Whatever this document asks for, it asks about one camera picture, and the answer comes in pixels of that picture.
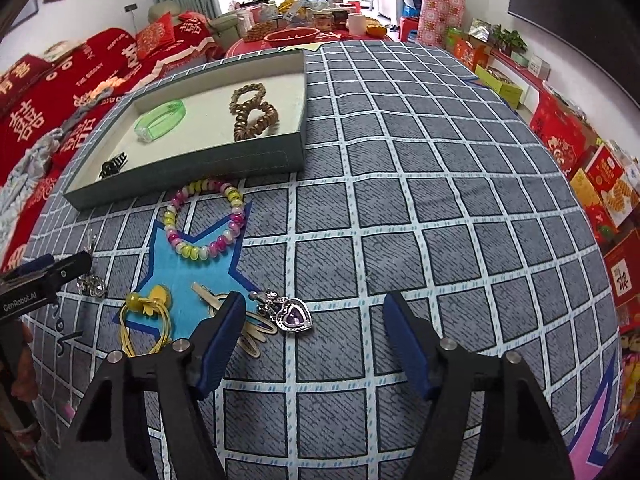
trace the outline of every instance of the red pillow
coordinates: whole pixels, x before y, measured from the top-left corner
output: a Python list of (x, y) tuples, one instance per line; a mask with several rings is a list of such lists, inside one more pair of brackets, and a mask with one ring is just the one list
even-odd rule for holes
[(53, 63), (27, 54), (0, 76), (0, 118), (38, 79), (53, 68)]
[(155, 49), (174, 41), (174, 24), (171, 22), (171, 13), (168, 12), (136, 34), (138, 59), (143, 60)]
[(183, 12), (180, 16), (178, 16), (178, 18), (184, 22), (190, 20), (191, 18), (197, 18), (199, 21), (207, 25), (207, 17), (204, 14), (195, 12), (195, 10), (187, 10), (186, 12)]

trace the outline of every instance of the metal screw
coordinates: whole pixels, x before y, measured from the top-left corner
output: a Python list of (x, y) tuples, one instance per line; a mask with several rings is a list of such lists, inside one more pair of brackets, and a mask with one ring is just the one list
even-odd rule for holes
[(123, 357), (123, 354), (120, 350), (113, 350), (107, 354), (107, 361), (110, 363), (117, 363)]
[(440, 346), (445, 350), (455, 350), (458, 348), (458, 343), (456, 343), (453, 339), (449, 337), (443, 337), (440, 340)]
[(504, 356), (507, 358), (507, 361), (510, 362), (512, 365), (516, 365), (520, 361), (522, 361), (521, 355), (518, 354), (517, 352), (514, 352), (513, 350), (508, 351)]
[(185, 350), (189, 349), (189, 346), (191, 346), (191, 343), (189, 342), (188, 339), (177, 339), (174, 341), (174, 343), (171, 345), (171, 347), (176, 351), (176, 352), (184, 352)]

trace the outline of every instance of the white cup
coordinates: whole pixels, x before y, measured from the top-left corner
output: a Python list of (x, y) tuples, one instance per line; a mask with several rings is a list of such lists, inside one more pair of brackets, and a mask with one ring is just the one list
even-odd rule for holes
[(347, 20), (349, 34), (352, 36), (364, 36), (367, 33), (367, 17), (364, 14), (351, 12)]

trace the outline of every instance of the red plastic stool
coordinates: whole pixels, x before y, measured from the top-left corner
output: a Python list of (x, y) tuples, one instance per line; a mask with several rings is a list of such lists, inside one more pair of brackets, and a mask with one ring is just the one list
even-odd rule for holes
[(409, 39), (409, 32), (412, 30), (418, 30), (418, 18), (414, 16), (403, 16), (400, 18), (400, 41), (407, 41)]
[(360, 7), (360, 2), (347, 2), (347, 3), (354, 6), (358, 14), (362, 12), (362, 8)]

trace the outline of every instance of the red tablecloth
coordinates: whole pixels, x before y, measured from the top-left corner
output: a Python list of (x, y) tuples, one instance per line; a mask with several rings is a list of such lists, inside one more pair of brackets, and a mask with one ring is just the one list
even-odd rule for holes
[[(380, 38), (374, 38), (373, 36), (350, 36), (348, 30), (334, 30), (334, 34), (342, 36), (345, 40), (379, 40)], [(393, 41), (392, 38), (385, 36), (383, 41)], [(340, 41), (340, 40), (318, 40), (314, 43), (325, 43), (327, 41)], [(226, 51), (225, 57), (240, 56), (240, 54), (248, 54), (249, 52), (258, 52), (259, 50), (266, 50), (271, 46), (264, 40), (251, 41), (249, 43), (244, 40), (238, 40), (229, 47)]]

